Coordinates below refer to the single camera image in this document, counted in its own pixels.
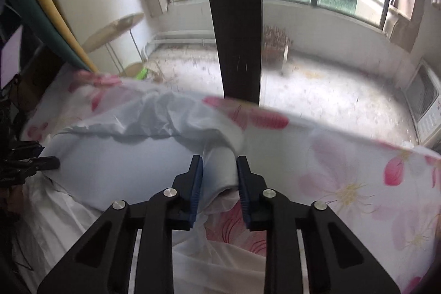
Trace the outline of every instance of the yellow strip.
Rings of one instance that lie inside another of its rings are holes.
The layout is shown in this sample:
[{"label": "yellow strip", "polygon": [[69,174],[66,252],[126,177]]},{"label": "yellow strip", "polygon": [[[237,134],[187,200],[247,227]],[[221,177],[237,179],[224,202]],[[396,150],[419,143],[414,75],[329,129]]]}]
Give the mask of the yellow strip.
[{"label": "yellow strip", "polygon": [[73,51],[78,55],[78,57],[92,70],[93,72],[98,72],[98,68],[87,56],[81,45],[78,43],[76,38],[71,33],[69,27],[63,20],[63,17],[59,13],[57,7],[52,0],[37,0],[40,6],[43,8],[44,12],[48,16],[49,20],[52,22],[54,27],[58,30],[60,35],[69,44]]}]

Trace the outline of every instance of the black pole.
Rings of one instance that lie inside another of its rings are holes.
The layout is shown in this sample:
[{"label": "black pole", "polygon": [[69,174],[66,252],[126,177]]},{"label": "black pole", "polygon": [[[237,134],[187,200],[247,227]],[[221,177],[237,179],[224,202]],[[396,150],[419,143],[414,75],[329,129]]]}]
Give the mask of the black pole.
[{"label": "black pole", "polygon": [[209,0],[226,97],[259,103],[262,0]]},{"label": "black pole", "polygon": [[386,24],[387,12],[389,11],[390,0],[384,0],[383,11],[381,12],[380,18],[380,29],[384,29],[384,24]]}]

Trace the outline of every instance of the bed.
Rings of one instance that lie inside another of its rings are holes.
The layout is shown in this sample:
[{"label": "bed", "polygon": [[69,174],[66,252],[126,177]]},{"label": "bed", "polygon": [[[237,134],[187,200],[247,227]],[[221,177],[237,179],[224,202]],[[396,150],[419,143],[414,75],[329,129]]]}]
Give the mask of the bed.
[{"label": "bed", "polygon": [[204,159],[204,183],[195,228],[173,235],[176,293],[263,292],[265,233],[248,232],[242,221],[238,155],[291,201],[328,203],[402,293],[434,258],[441,156],[424,147],[404,149],[248,103],[69,66],[22,139],[40,141],[42,155],[62,164],[24,188],[14,255],[34,269],[20,267],[33,293],[114,200],[149,199],[187,171],[193,154]]}]

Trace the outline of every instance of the air conditioner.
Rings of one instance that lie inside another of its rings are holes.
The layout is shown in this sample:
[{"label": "air conditioner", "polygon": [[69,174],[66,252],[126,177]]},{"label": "air conditioner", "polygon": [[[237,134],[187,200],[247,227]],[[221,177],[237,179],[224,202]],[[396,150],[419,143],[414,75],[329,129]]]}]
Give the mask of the air conditioner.
[{"label": "air conditioner", "polygon": [[405,91],[405,97],[421,145],[439,148],[441,144],[441,82],[425,61],[418,65]]}]

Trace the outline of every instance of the metal screw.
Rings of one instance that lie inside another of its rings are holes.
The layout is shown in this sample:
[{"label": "metal screw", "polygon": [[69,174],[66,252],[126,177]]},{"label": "metal screw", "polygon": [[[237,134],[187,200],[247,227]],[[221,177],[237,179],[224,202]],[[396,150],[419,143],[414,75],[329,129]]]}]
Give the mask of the metal screw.
[{"label": "metal screw", "polygon": [[126,206],[126,202],[124,202],[122,199],[119,199],[118,201],[112,203],[113,209],[116,210],[123,209],[125,206]]},{"label": "metal screw", "polygon": [[326,208],[328,208],[328,205],[323,201],[315,201],[314,207],[315,207],[315,209],[318,209],[319,211],[324,211]]},{"label": "metal screw", "polygon": [[266,197],[266,198],[273,198],[273,197],[276,196],[276,191],[274,191],[274,190],[272,190],[272,189],[270,189],[270,188],[267,188],[266,190],[264,190],[264,191],[262,192],[262,194],[263,194],[263,196]]},{"label": "metal screw", "polygon": [[164,190],[164,196],[166,197],[174,197],[177,193],[178,191],[176,191],[174,188],[167,188]]}]

